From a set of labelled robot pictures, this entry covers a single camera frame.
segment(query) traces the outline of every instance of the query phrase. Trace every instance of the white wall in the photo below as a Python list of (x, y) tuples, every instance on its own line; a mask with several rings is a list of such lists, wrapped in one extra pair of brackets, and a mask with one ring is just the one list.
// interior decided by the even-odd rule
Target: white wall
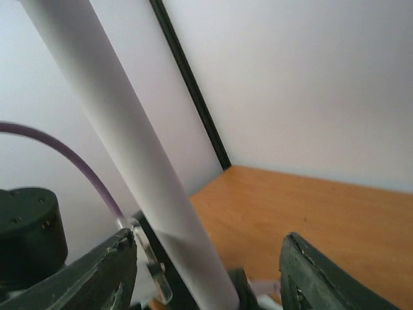
[[(194, 192), (221, 168), (148, 1), (93, 0), (92, 4), (186, 192)], [(21, 5), (13, 0), (0, 1), (0, 119), (61, 139), (95, 169), (123, 211), (137, 211), (77, 98)], [(60, 154), (12, 136), (0, 135), (0, 145), (0, 188), (33, 185), (57, 194), (69, 262), (115, 231), (94, 188)]]
[(413, 2), (165, 0), (232, 163), (413, 191)]

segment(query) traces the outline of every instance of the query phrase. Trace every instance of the white tube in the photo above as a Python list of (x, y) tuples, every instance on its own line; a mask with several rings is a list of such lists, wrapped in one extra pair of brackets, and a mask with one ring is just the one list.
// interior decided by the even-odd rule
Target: white tube
[(88, 0), (21, 0), (202, 310), (239, 299)]

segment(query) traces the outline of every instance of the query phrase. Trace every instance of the orange wooden floor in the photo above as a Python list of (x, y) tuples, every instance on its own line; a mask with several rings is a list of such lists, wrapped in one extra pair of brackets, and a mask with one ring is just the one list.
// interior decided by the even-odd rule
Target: orange wooden floor
[(191, 197), (226, 267), (278, 278), (296, 231), (362, 284), (413, 309), (413, 195), (231, 167)]

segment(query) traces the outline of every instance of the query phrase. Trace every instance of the black wall corner edge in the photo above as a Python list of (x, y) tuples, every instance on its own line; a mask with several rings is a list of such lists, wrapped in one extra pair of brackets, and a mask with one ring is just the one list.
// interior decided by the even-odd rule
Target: black wall corner edge
[(211, 144), (215, 150), (219, 163), (221, 164), (222, 169), (226, 170), (231, 167), (230, 159), (221, 138), (219, 137), (218, 131), (215, 127), (214, 121), (212, 120), (211, 114), (208, 111), (198, 84), (196, 83), (194, 74), (192, 73), (189, 63), (186, 60), (181, 43), (176, 36), (174, 27), (172, 26), (165, 6), (163, 5), (162, 0), (149, 0), (149, 2), (152, 5), (156, 18), (162, 28), (166, 41), (168, 42), (169, 48), (174, 55), (179, 71), (185, 81), (186, 87), (188, 88), (192, 101), (194, 102), (206, 133), (208, 134)]

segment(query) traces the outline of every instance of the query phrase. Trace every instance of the black cylindrical motor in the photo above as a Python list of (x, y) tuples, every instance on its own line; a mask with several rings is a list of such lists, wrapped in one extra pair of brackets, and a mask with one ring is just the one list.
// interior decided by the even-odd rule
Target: black cylindrical motor
[(66, 257), (56, 195), (40, 188), (0, 190), (0, 296), (48, 278)]

